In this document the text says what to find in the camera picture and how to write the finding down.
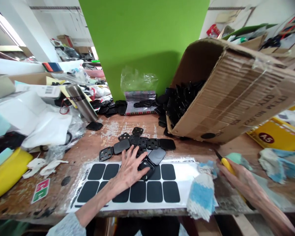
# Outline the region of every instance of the adhesive pad sheet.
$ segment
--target adhesive pad sheet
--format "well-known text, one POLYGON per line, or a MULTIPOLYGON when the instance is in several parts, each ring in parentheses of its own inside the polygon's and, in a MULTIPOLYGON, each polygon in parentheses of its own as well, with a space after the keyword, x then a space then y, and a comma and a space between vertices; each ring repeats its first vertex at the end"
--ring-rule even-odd
MULTIPOLYGON (((116 176, 121 162, 92 162, 74 191, 67 213, 76 212, 116 176)), ((192 181, 199 175, 198 162, 161 162, 155 175, 123 191, 101 211, 186 208, 192 181)))

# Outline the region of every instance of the red circle label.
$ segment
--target red circle label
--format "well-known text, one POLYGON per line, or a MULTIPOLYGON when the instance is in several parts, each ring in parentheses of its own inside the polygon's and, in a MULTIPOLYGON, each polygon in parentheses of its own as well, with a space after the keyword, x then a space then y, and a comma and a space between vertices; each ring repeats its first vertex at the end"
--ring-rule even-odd
POLYGON ((267 133, 259 133, 258 136, 265 143, 274 143, 274 138, 267 133))

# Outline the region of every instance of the hand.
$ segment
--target hand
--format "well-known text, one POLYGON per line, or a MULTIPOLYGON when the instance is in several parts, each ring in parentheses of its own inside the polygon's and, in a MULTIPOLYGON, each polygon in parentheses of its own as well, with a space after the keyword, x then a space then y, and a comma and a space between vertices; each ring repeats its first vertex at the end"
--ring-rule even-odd
POLYGON ((232 187, 235 187, 256 208, 260 202, 270 201, 265 191, 249 170, 244 166, 234 163, 230 159, 227 160, 234 169, 236 176, 232 175, 228 169, 221 164, 219 159, 216 160, 216 165, 232 187))
POLYGON ((122 151, 121 168, 117 175, 112 179, 112 181, 115 182, 115 186, 119 193, 130 188, 150 170, 150 167, 146 167, 143 170, 138 171, 138 166, 148 154, 147 152, 144 152, 136 158, 138 150, 139 146, 134 149, 134 145, 132 145, 127 152, 127 158, 126 151, 122 151))

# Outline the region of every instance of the pink container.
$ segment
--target pink container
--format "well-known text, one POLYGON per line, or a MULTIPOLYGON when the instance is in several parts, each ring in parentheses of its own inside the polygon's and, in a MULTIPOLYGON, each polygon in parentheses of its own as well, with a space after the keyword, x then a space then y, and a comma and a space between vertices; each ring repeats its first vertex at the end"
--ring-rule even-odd
POLYGON ((84 68, 85 73, 89 76, 89 77, 105 77, 104 75, 104 71, 101 69, 96 69, 95 67, 90 69, 88 67, 84 68))

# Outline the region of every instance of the paint-stained table surface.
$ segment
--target paint-stained table surface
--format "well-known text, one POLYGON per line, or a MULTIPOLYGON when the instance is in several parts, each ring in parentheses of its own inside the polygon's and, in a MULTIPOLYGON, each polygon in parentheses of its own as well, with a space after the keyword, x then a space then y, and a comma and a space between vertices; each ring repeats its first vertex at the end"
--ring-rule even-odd
MULTIPOLYGON (((118 136, 124 132, 131 133, 134 127, 144 129, 144 137, 168 138, 163 135, 164 128, 158 126, 158 115, 141 116, 119 116, 115 115, 109 119, 100 117, 99 122, 103 128, 99 131, 87 131, 83 138, 65 154, 63 160, 68 164, 61 164, 56 168, 56 173, 50 175, 50 188, 48 195, 31 204, 31 199, 37 183, 43 178, 36 174, 29 179, 21 179, 12 189, 0 198, 0 219, 16 219, 35 224, 57 224, 65 215, 72 200, 72 192, 75 191, 77 176, 81 168, 87 162, 98 161, 98 154, 101 149, 113 146, 118 142, 118 136)), ((274 183, 262 170, 258 162, 258 153, 261 147, 248 135, 243 134, 231 142, 218 147, 210 143, 198 142, 195 140, 181 141, 174 138, 175 151, 168 151, 165 158, 193 157, 197 161, 206 162, 216 160, 212 150, 217 148, 222 155, 231 152, 241 153, 253 167, 254 172, 268 179, 269 188, 284 196, 290 204, 283 204, 281 209, 284 212, 295 212, 295 179, 287 180, 285 185, 274 183)), ((121 161, 120 155, 113 156, 108 161, 121 161)), ((253 213, 242 201, 238 192, 230 187, 223 177, 214 180, 215 196, 219 202, 216 214, 253 213)), ((186 215, 185 209, 155 209, 155 210, 123 210, 104 211, 98 216, 161 216, 161 215, 186 215)))

